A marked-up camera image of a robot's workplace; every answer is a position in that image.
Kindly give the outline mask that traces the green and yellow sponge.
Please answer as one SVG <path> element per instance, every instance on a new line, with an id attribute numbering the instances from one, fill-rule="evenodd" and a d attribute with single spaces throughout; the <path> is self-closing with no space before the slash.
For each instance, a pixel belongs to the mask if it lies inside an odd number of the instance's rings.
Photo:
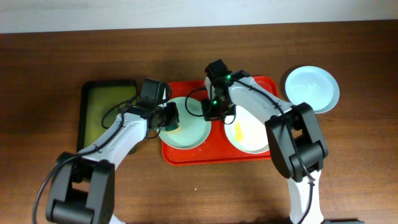
<path id="1" fill-rule="evenodd" d="M 177 133 L 181 130 L 181 127 L 178 123 L 169 124 L 164 128 L 165 133 Z"/>

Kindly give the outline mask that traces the mint green plate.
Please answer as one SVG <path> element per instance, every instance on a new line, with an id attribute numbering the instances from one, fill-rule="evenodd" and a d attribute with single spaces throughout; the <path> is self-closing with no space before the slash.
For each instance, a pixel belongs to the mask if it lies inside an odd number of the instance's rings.
<path id="1" fill-rule="evenodd" d="M 172 132 L 160 132 L 161 140 L 166 145 L 176 149 L 193 149 L 203 143 L 211 131 L 211 122 L 205 121 L 204 117 L 192 116 L 185 107 L 185 96 L 173 98 L 178 109 L 178 129 Z"/>

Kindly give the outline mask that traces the cream white plate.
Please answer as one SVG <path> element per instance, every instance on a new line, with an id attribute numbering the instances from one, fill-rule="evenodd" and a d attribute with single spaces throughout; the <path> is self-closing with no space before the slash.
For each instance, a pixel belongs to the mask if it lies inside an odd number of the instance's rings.
<path id="1" fill-rule="evenodd" d="M 224 120 L 224 131 L 228 141 L 240 151 L 260 154 L 269 151 L 265 126 L 249 111 L 235 107 L 236 114 Z"/>

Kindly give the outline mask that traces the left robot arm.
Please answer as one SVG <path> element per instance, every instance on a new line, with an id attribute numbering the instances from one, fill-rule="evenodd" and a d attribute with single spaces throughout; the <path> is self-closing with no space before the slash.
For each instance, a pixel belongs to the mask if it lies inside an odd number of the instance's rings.
<path id="1" fill-rule="evenodd" d="M 120 223 L 114 214 L 115 172 L 150 131 L 177 127 L 178 110 L 168 84 L 146 79 L 141 94 L 114 106 L 114 123 L 76 154 L 64 152 L 46 177 L 45 210 L 52 223 Z"/>

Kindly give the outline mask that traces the light blue plate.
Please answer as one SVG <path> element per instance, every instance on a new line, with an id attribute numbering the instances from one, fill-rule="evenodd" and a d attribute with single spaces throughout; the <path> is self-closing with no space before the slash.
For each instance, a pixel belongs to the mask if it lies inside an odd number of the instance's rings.
<path id="1" fill-rule="evenodd" d="M 315 66 L 293 69 L 285 80 L 285 94 L 294 105 L 306 103 L 315 113 L 332 110 L 340 99 L 340 88 L 326 70 Z"/>

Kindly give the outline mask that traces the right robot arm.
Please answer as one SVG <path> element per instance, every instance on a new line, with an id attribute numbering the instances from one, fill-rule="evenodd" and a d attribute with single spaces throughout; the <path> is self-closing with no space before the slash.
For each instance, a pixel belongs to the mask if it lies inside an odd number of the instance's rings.
<path id="1" fill-rule="evenodd" d="M 235 106 L 250 112 L 265 126 L 272 162 L 287 179 L 290 221 L 323 223 L 318 185 L 328 148 L 312 107 L 279 99 L 248 72 L 232 72 L 222 60 L 210 63 L 205 74 L 204 119 L 222 121 L 236 114 Z"/>

